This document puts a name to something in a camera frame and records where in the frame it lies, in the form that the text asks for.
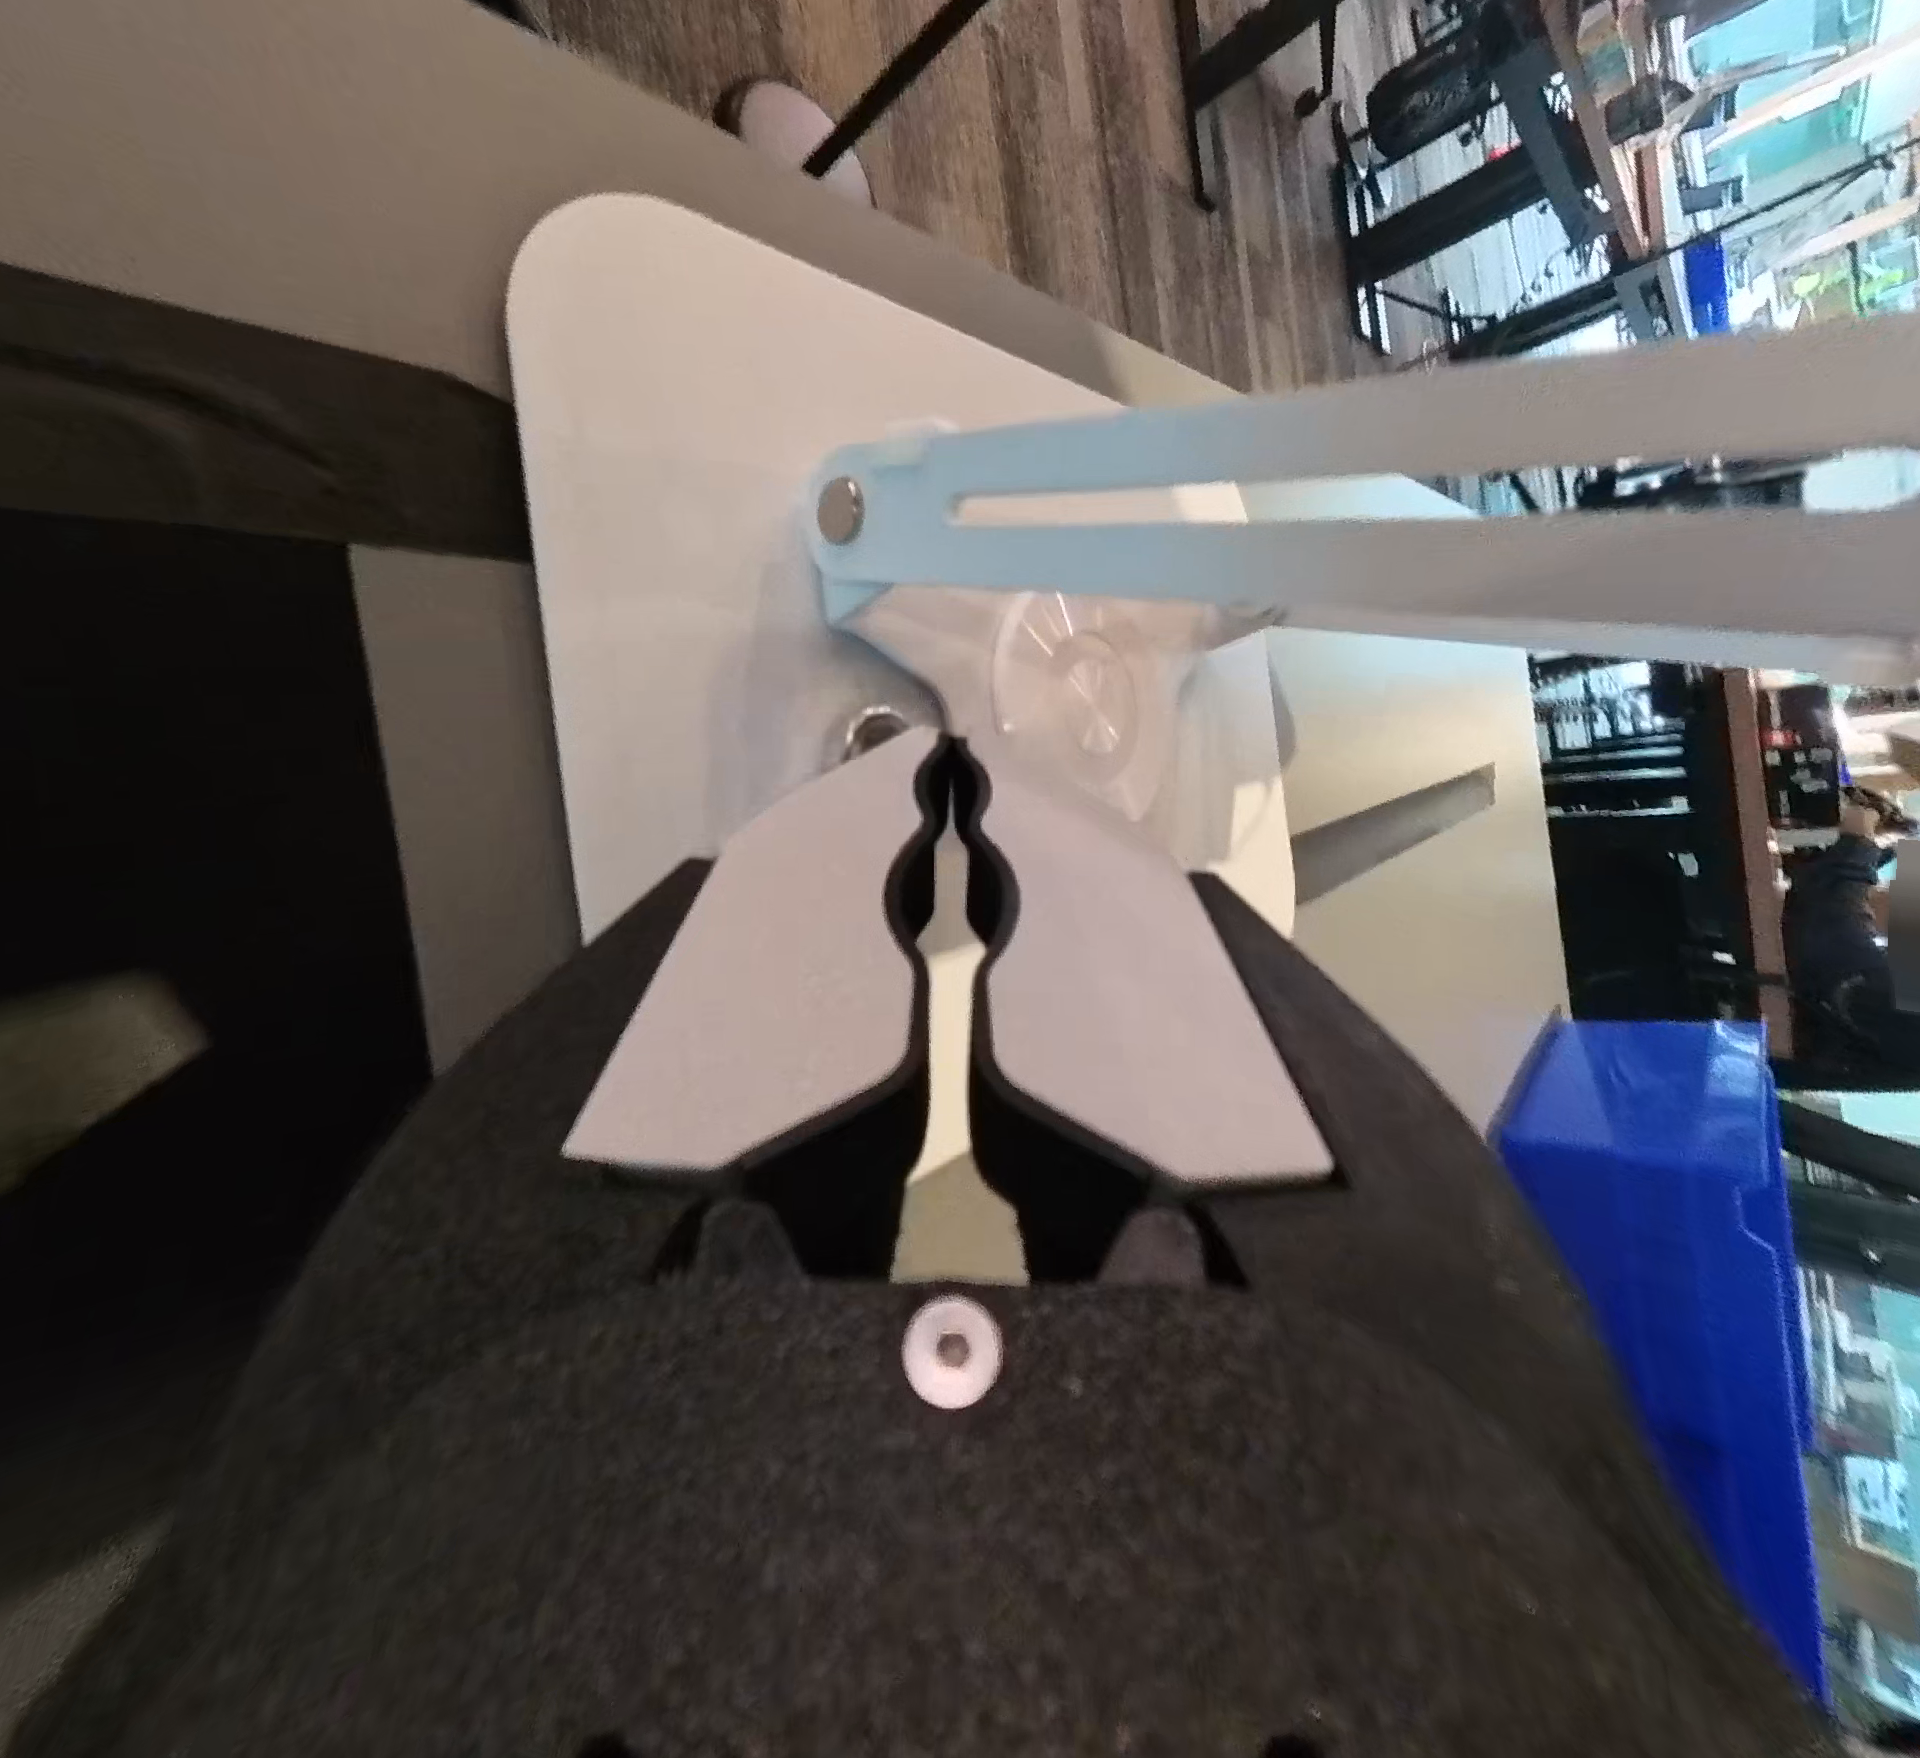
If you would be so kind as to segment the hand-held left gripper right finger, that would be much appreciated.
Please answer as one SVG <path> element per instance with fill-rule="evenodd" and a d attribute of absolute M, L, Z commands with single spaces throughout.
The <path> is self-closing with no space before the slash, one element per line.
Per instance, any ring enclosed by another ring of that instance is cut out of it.
<path fill-rule="evenodd" d="M 994 1085 L 1168 1184 L 1333 1180 L 1193 874 L 999 742 L 954 744 L 954 796 Z"/>

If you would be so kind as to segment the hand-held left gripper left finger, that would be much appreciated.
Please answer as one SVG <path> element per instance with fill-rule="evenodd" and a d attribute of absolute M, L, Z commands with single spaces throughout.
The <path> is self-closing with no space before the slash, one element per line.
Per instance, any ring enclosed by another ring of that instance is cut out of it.
<path fill-rule="evenodd" d="M 946 736 L 893 736 L 722 844 L 562 1140 L 568 1162 L 742 1172 L 924 1065 L 946 755 Z"/>

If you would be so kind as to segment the pale rounded object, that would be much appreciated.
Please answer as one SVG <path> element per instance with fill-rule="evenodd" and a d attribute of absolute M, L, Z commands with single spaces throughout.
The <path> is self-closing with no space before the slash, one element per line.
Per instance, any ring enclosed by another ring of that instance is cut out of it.
<path fill-rule="evenodd" d="M 835 122 L 796 85 L 776 76 L 739 79 L 714 99 L 711 122 L 766 160 L 803 170 L 853 203 L 877 208 L 858 153 L 837 154 L 828 170 L 810 170 L 816 147 L 828 142 Z"/>

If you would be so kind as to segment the black bag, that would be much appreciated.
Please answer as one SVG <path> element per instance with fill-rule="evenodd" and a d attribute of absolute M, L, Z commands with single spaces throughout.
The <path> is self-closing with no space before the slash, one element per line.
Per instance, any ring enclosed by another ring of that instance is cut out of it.
<path fill-rule="evenodd" d="M 1491 69 L 1467 36 L 1448 36 L 1378 76 L 1367 93 L 1367 147 L 1388 167 L 1478 124 L 1496 99 Z"/>

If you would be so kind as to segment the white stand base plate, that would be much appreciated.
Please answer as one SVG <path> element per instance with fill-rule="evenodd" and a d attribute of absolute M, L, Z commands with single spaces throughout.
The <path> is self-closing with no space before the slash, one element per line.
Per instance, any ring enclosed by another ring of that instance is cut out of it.
<path fill-rule="evenodd" d="M 846 752 L 1000 736 L 1294 919 L 1264 624 L 1917 680 L 1917 318 L 1121 408 L 658 197 L 508 359 L 581 929 Z"/>

